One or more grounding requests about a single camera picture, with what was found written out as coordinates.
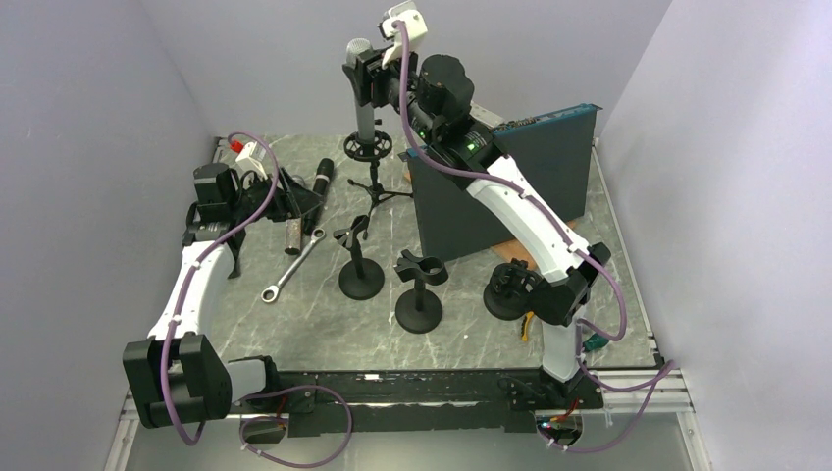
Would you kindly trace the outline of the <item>glitter handle microphone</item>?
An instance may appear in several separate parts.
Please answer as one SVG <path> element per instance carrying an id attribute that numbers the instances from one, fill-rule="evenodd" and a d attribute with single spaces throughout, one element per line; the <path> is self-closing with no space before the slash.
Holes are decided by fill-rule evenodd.
<path id="1" fill-rule="evenodd" d="M 286 221 L 285 249 L 286 255 L 298 256 L 303 246 L 302 219 L 295 218 Z"/>

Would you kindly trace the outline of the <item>grey microphone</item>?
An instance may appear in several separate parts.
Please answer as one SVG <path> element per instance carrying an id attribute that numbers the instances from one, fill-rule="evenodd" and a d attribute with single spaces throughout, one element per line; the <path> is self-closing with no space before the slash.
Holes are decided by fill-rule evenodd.
<path id="1" fill-rule="evenodd" d="M 351 39 L 346 46 L 346 58 L 342 70 L 353 90 L 356 119 L 356 140 L 369 145 L 375 139 L 375 115 L 370 98 L 370 82 L 365 68 L 359 61 L 364 52 L 372 51 L 371 42 L 366 38 Z"/>

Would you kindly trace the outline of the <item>black wireless microphone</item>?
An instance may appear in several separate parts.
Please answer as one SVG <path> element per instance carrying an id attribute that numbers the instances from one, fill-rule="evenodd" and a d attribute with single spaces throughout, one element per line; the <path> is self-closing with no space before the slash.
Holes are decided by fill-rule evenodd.
<path id="1" fill-rule="evenodd" d="M 316 171 L 315 181 L 313 184 L 313 191 L 321 196 L 325 196 L 328 192 L 329 186 L 334 177 L 335 163 L 330 158 L 323 158 Z"/>

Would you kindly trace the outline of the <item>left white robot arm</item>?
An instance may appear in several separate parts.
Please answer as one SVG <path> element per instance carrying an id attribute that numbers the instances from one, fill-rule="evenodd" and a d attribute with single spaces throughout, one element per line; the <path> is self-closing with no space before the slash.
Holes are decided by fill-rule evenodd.
<path id="1" fill-rule="evenodd" d="M 123 352 L 130 391 L 145 428 L 172 426 L 171 409 L 181 423 L 199 424 L 225 418 L 241 400 L 259 412 L 280 403 L 283 387 L 270 356 L 224 361 L 209 341 L 227 282 L 241 273 L 241 223 L 300 218 L 323 201 L 287 171 L 279 176 L 276 182 L 266 177 L 243 186 L 238 172 L 223 163 L 194 170 L 196 199 L 186 215 L 176 283 L 147 338 L 128 343 Z"/>

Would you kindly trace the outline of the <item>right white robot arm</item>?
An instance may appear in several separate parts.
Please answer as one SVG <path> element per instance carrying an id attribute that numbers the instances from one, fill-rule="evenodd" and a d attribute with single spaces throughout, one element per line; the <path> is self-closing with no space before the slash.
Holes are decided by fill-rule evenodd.
<path id="1" fill-rule="evenodd" d="M 374 111 L 391 106 L 407 131 L 424 142 L 420 160 L 445 174 L 483 204 L 523 244 L 537 262 L 541 280 L 512 309 L 536 314 L 544 323 L 541 394 L 546 403 L 563 407 L 579 391 L 584 365 L 578 350 L 578 325 L 610 252 L 575 234 L 545 203 L 522 174 L 494 130 L 474 118 L 474 83 L 461 62 L 432 55 L 414 68 L 418 56 L 406 53 L 384 64 L 386 49 L 362 38 L 347 48 L 342 70 L 350 82 L 357 130 L 344 143 L 345 154 L 378 169 L 390 153 L 391 139 L 378 130 Z"/>

